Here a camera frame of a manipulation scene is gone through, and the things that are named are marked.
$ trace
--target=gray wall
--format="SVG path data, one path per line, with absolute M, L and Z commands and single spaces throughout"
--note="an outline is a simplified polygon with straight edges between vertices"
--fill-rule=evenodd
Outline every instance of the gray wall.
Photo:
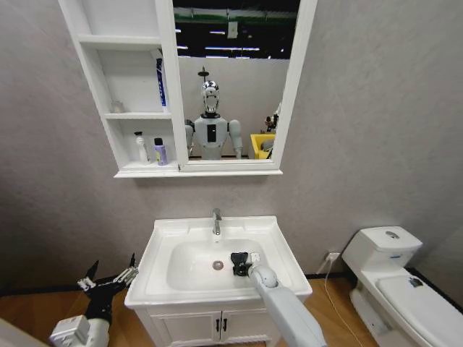
M 264 121 L 272 116 L 283 96 L 289 60 L 282 59 L 213 59 L 179 58 L 184 117 L 195 121 L 204 113 L 201 99 L 203 80 L 197 75 L 205 67 L 208 79 L 219 86 L 218 112 L 227 121 L 241 125 L 243 155 L 247 155 L 250 134 L 266 130 Z M 193 155 L 201 155 L 194 146 Z M 234 155 L 232 141 L 225 142 L 222 155 Z
M 460 0 L 321 0 L 283 176 L 113 179 L 56 1 L 0 0 L 1 285 L 73 283 L 95 259 L 110 275 L 155 218 L 220 207 L 277 215 L 306 273 L 359 228 L 402 225 L 463 304 L 462 32 Z

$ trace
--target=white sink basin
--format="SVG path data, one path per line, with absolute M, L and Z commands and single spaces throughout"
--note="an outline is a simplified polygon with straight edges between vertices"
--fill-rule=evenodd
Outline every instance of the white sink basin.
M 233 276 L 233 263 L 230 260 L 230 254 L 233 252 L 257 252 L 262 254 L 260 262 L 267 264 L 262 247 L 253 240 L 182 242 L 172 251 L 167 268 L 167 284 L 180 291 L 217 291 L 252 287 L 248 277 Z M 222 262 L 224 267 L 214 270 L 212 265 L 215 261 Z
M 212 218 L 157 220 L 126 305 L 259 299 L 248 277 L 233 275 L 232 252 L 259 254 L 296 295 L 312 293 L 276 217 L 223 218 L 220 224 L 216 236 Z M 215 270 L 214 262 L 223 268 Z

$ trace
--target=purple bottle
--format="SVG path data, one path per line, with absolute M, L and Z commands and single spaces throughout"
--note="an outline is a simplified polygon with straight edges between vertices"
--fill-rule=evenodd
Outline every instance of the purple bottle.
M 163 145 L 162 139 L 160 137 L 156 137 L 154 139 L 154 150 L 156 152 L 156 160 L 158 165 L 167 165 L 166 146 Z

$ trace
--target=wooden floor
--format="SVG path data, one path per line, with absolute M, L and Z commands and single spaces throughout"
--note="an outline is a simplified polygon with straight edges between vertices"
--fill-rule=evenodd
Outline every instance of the wooden floor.
M 320 323 L 328 346 L 359 346 L 333 310 L 326 296 L 323 280 L 310 280 L 310 285 L 313 288 L 313 295 L 305 302 L 305 306 Z M 362 345 L 364 347 L 378 346 L 350 302 L 351 287 L 347 280 L 344 278 L 328 280 L 328 290 L 339 313 L 350 325 Z M 113 324 L 109 331 L 109 346 L 153 346 L 137 315 L 124 306 L 124 297 L 125 292 L 114 298 Z M 59 320 L 83 314 L 87 304 L 88 299 L 81 292 L 4 296 L 0 298 L 0 317 L 38 340 L 47 343 L 48 336 Z M 246 346 L 260 347 L 264 345 L 263 343 L 254 343 Z M 278 346 L 283 347 L 286 344 L 281 340 Z

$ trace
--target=toilet lid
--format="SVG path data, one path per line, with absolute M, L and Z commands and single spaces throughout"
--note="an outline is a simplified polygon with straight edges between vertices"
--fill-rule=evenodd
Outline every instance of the toilet lid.
M 399 314 L 435 347 L 463 346 L 463 315 L 414 276 L 384 278 L 376 283 Z

